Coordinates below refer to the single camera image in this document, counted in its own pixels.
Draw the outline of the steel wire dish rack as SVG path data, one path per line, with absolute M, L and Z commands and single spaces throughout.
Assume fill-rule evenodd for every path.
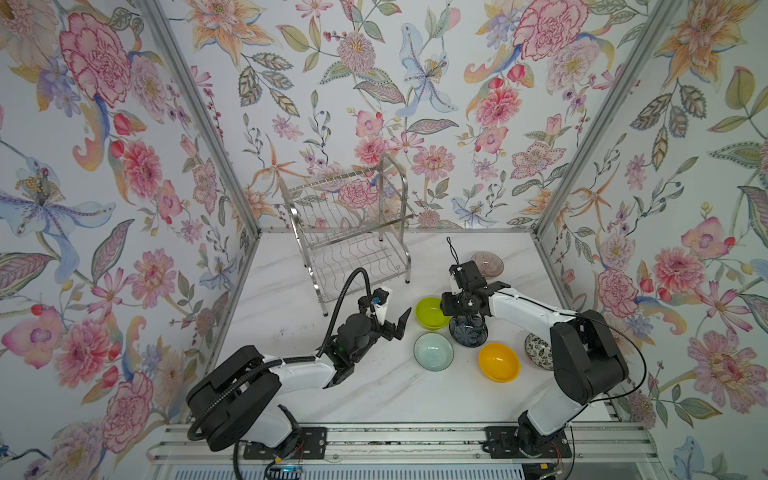
M 389 154 L 375 165 L 289 187 L 278 182 L 288 219 L 322 314 L 329 316 L 346 277 L 362 267 L 372 285 L 412 279 L 404 239 L 415 216 L 405 168 Z

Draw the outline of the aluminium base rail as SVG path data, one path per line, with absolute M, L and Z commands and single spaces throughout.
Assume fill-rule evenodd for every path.
M 304 465 L 351 464 L 501 464 L 485 445 L 483 423 L 333 423 L 324 440 L 324 457 L 299 454 Z M 231 464 L 230 447 L 212 452 L 203 441 L 186 437 L 187 426 L 164 429 L 161 440 L 148 451 L 150 464 Z M 638 423 L 575 422 L 556 453 L 538 458 L 522 456 L 519 463 L 563 460 L 582 463 L 657 463 L 655 444 Z

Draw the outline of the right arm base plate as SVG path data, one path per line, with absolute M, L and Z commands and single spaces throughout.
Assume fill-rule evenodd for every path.
M 569 459 L 573 456 L 566 431 L 560 429 L 542 436 L 532 427 L 518 432 L 516 425 L 488 426 L 484 428 L 482 449 L 492 459 Z

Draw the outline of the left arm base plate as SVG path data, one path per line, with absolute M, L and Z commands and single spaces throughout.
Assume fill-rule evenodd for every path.
M 243 449 L 244 460 L 323 460 L 327 447 L 326 427 L 301 427 L 291 433 L 277 447 L 267 447 L 258 442 L 247 442 Z

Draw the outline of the pale teal glass bowl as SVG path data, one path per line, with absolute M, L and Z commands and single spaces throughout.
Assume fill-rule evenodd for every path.
M 430 372 L 446 370 L 454 359 L 450 341 L 436 332 L 422 334 L 414 343 L 413 354 L 416 362 Z

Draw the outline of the black white floral bowl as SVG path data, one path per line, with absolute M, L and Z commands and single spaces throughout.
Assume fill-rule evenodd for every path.
M 553 356 L 550 345 L 542 338 L 530 333 L 524 341 L 524 351 L 529 361 L 536 367 L 552 371 Z

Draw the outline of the lime green bowl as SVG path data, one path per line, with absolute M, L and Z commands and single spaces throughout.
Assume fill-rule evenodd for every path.
M 451 318 L 443 314 L 438 297 L 421 299 L 415 309 L 418 323 L 426 330 L 438 331 L 449 325 Z

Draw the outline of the yellow bowl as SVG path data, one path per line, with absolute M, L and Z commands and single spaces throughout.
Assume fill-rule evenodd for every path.
M 487 343 L 478 354 L 481 372 L 497 383 L 509 383 L 517 379 L 521 371 L 517 354 L 502 343 Z

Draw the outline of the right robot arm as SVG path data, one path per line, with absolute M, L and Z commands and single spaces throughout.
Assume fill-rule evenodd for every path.
M 563 310 L 504 282 L 488 283 L 473 261 L 452 265 L 449 275 L 451 290 L 441 295 L 445 315 L 505 320 L 550 345 L 555 385 L 518 418 L 512 441 L 518 451 L 541 455 L 590 402 L 628 378 L 625 358 L 600 313 Z

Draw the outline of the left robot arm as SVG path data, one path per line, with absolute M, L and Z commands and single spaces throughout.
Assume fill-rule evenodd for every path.
M 303 429 L 278 397 L 343 383 L 378 340 L 403 338 L 410 314 L 392 323 L 355 313 L 312 355 L 268 358 L 252 345 L 240 348 L 188 392 L 193 421 L 187 439 L 205 441 L 213 452 L 247 442 L 277 456 L 291 454 Z

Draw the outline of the pink striped bowl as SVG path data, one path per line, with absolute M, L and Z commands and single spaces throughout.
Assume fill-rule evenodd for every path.
M 472 255 L 471 260 L 478 267 L 480 274 L 487 279 L 497 278 L 504 272 L 504 262 L 492 252 L 478 251 Z

